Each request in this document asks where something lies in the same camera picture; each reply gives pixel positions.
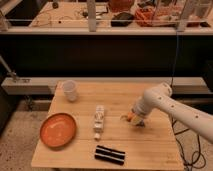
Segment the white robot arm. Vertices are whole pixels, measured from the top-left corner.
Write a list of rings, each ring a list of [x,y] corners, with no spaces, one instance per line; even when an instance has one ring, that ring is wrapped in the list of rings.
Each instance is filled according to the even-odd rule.
[[[173,118],[195,131],[197,134],[213,143],[213,116],[182,104],[171,98],[172,88],[167,83],[161,83],[146,89],[132,107],[132,125],[138,125],[152,112],[154,108],[171,115]]]

